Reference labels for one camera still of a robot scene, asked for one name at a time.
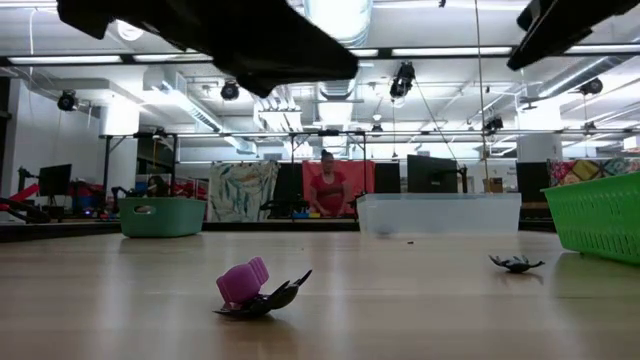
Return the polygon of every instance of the colorful fabric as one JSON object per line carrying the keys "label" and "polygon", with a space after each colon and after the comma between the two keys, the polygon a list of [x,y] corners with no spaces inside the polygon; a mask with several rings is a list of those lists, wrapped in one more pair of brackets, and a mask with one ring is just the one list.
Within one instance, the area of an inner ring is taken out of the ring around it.
{"label": "colorful fabric", "polygon": [[640,171],[640,159],[549,160],[547,169],[554,187]]}
{"label": "colorful fabric", "polygon": [[[347,184],[352,186],[351,198],[347,201],[353,200],[356,195],[359,195],[364,190],[364,161],[335,161],[335,172],[342,173]],[[374,192],[375,189],[375,163],[373,161],[366,162],[367,169],[367,192]],[[311,201],[311,181],[313,178],[322,172],[322,165],[318,162],[304,161],[302,163],[302,184],[304,190],[304,199]],[[353,209],[349,206],[346,211],[347,214],[353,214]]]}
{"label": "colorful fabric", "polygon": [[208,221],[259,222],[260,206],[273,198],[278,163],[213,164],[209,180]]}

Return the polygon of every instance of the patterned curtain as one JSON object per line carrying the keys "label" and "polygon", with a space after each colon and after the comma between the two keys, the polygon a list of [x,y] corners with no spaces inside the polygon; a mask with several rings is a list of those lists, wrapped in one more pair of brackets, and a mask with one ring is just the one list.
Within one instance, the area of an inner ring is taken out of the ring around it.
{"label": "patterned curtain", "polygon": [[210,222],[259,222],[269,215],[260,206],[273,198],[277,162],[213,164],[209,178]]}
{"label": "patterned curtain", "polygon": [[551,187],[640,171],[640,159],[547,161]]}

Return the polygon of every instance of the clear plastic bin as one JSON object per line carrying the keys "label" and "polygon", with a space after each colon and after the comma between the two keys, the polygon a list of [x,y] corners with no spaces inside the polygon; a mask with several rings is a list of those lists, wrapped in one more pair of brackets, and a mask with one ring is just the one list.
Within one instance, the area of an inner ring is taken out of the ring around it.
{"label": "clear plastic bin", "polygon": [[513,235],[521,202],[520,194],[367,194],[357,206],[369,236]]}

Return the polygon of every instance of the red shirt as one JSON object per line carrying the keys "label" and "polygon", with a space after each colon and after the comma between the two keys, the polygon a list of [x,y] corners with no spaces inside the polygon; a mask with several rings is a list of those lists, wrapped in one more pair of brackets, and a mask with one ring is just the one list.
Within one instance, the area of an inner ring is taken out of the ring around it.
{"label": "red shirt", "polygon": [[311,187],[316,190],[316,198],[318,203],[331,216],[338,216],[342,210],[344,201],[343,183],[347,178],[340,172],[333,173],[333,182],[327,184],[322,178],[322,174],[318,174],[311,179]]}

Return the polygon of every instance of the teal basket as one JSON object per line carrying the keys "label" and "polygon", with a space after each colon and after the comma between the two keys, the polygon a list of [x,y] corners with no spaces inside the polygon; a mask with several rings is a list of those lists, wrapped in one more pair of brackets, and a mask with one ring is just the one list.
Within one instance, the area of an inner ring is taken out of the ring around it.
{"label": "teal basket", "polygon": [[122,233],[128,237],[178,237],[202,230],[206,202],[185,198],[118,199]]}
{"label": "teal basket", "polygon": [[565,249],[640,264],[640,173],[543,191]]}

